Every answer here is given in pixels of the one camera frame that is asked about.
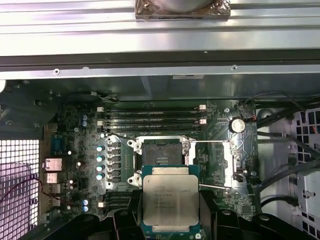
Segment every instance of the capacitor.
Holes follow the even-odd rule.
[[[81,125],[82,125],[82,127],[86,127],[86,126],[88,126],[88,122],[87,121],[82,121]]]
[[[106,175],[104,173],[99,173],[97,176],[96,176],[96,179],[97,180],[102,180]]]
[[[96,167],[96,170],[97,170],[98,172],[101,172],[101,171],[104,170],[104,169],[105,169],[105,165],[99,165],[99,166]]]
[[[103,160],[105,160],[105,156],[97,156],[97,157],[96,157],[96,161],[97,161],[98,163],[102,162]]]
[[[97,146],[97,147],[96,147],[96,150],[97,150],[98,152],[102,152],[103,150],[105,150],[105,147],[104,147],[104,146]]]
[[[87,206],[84,206],[84,207],[82,208],[82,211],[84,211],[84,212],[86,213],[86,212],[89,211],[89,208],[88,208]]]
[[[246,129],[246,123],[240,118],[236,118],[230,121],[229,130],[232,133],[242,133]]]
[[[82,205],[87,206],[89,204],[89,201],[87,199],[84,199],[82,201]]]

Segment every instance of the solid capacitor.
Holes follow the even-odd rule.
[[[106,175],[104,173],[99,173],[97,176],[96,176],[96,179],[97,180],[102,180]]]
[[[84,206],[84,207],[82,208],[82,210],[86,213],[86,212],[89,211],[89,208],[88,208],[87,206]]]
[[[105,147],[104,147],[104,146],[97,146],[97,147],[96,147],[96,150],[97,150],[98,152],[102,152],[103,150],[105,150]]]
[[[105,165],[99,165],[99,166],[96,167],[96,170],[98,172],[101,172],[103,169],[105,169]]]
[[[86,126],[88,126],[88,122],[87,122],[87,121],[82,121],[82,122],[81,122],[81,125],[82,125],[83,127],[86,127]]]
[[[89,201],[87,199],[82,201],[82,205],[87,206],[89,204]]]
[[[103,160],[105,160],[105,156],[97,156],[97,157],[96,157],[96,161],[97,161],[98,163],[102,162]]]

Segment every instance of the metal bracket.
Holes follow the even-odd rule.
[[[137,171],[133,174],[132,177],[129,177],[127,180],[128,184],[142,188],[142,177],[141,177],[141,171]]]
[[[169,136],[139,136],[134,140],[127,141],[127,145],[133,148],[133,151],[142,155],[142,145],[145,140],[164,140],[164,139],[178,139],[182,144],[182,155],[185,155],[185,164],[192,165],[196,157],[197,141],[185,135],[169,135]]]

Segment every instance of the motherboard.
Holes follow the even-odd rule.
[[[144,179],[161,179],[175,168],[183,176],[170,177],[171,182],[186,179],[197,184],[197,191],[211,190],[219,207],[247,220],[256,214],[253,188],[259,183],[259,160],[254,102],[245,106],[236,100],[66,104],[55,121],[57,130],[45,162],[46,183],[50,194],[60,199],[52,198],[51,206],[67,217],[90,213],[103,219],[126,208],[133,190],[157,194]],[[193,176],[181,173],[185,167],[195,172]],[[146,174],[147,168],[160,176],[153,176],[153,169]],[[194,190],[181,194],[188,196]],[[158,205],[161,199],[156,198]],[[195,217],[191,214],[188,224]],[[155,232],[146,224],[153,219],[141,223],[147,238],[205,238],[197,224],[188,230],[160,227]]]

